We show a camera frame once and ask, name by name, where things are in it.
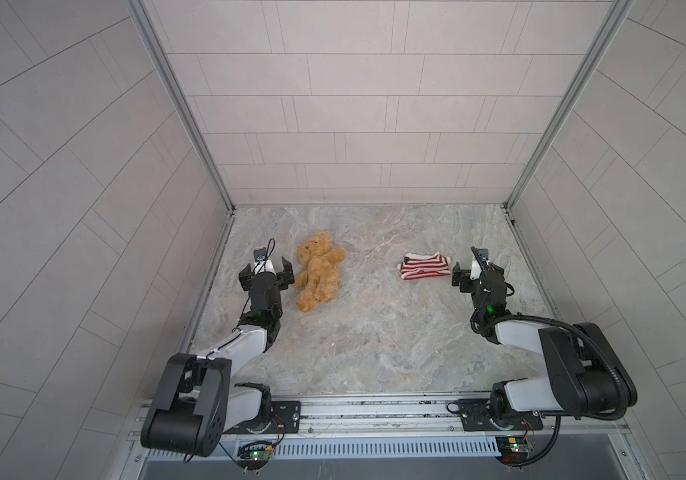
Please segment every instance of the brown teddy bear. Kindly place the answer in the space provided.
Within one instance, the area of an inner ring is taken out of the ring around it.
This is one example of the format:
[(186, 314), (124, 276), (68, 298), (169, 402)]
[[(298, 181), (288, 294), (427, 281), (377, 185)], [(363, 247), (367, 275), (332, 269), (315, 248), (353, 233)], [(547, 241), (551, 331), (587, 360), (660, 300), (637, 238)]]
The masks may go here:
[(298, 245), (298, 259), (306, 269), (295, 277), (295, 286), (303, 289), (295, 305), (300, 312), (308, 313), (338, 296), (338, 264), (345, 260), (345, 250), (332, 248), (329, 232), (321, 231)]

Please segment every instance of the striped cloth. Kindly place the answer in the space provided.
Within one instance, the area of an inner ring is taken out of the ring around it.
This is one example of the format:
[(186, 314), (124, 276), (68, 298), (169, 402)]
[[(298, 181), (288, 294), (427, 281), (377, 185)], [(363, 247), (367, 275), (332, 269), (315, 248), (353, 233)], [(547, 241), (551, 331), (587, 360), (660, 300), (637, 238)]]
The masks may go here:
[(450, 257), (439, 252), (433, 255), (405, 254), (405, 259), (396, 267), (403, 280), (452, 275)]

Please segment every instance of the tiled wall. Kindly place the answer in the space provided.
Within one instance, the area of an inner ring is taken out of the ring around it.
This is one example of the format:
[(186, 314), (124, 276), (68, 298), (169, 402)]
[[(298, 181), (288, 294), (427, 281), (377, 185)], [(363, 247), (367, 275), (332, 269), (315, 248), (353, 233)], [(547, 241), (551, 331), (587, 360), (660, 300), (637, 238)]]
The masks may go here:
[(224, 218), (122, 0), (0, 0), (0, 478), (99, 478)]
[(658, 480), (686, 478), (686, 0), (637, 0), (513, 216), (560, 315), (639, 390)]
[(237, 204), (506, 200), (610, 2), (146, 0)]

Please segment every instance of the ventilation grille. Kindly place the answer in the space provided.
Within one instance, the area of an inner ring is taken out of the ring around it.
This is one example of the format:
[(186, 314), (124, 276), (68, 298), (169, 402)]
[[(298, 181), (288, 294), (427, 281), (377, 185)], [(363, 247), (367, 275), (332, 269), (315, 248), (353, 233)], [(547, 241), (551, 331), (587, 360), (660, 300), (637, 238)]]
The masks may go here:
[[(223, 440), (223, 447), (232, 455), (236, 442)], [(424, 457), (498, 457), (495, 437), (431, 437), (431, 438), (287, 438), (276, 449), (276, 460), (306, 460), (314, 458), (424, 458)], [(179, 453), (151, 450), (148, 460), (178, 460)], [(229, 460), (222, 448), (216, 448), (207, 458), (194, 460)]]

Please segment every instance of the marble floor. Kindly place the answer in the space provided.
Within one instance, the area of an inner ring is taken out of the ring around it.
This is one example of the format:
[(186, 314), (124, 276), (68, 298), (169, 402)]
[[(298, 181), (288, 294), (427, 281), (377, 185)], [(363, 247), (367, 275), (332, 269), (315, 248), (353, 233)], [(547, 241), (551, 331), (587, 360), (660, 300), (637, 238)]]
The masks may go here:
[(235, 379), (270, 385), (275, 395), (457, 392), (545, 372), (540, 356), (474, 334), (471, 296), (449, 276), (404, 281), (396, 269), (407, 252), (435, 251), (470, 268), (471, 246), (488, 248), (516, 288), (509, 310), (547, 315), (498, 205), (240, 208), (191, 351), (236, 325), (247, 298), (237, 274), (254, 248), (275, 238), (271, 259), (286, 257), (297, 275), (295, 247), (317, 230), (348, 252), (338, 298), (306, 314), (295, 307), (297, 288), (282, 292), (279, 338)]

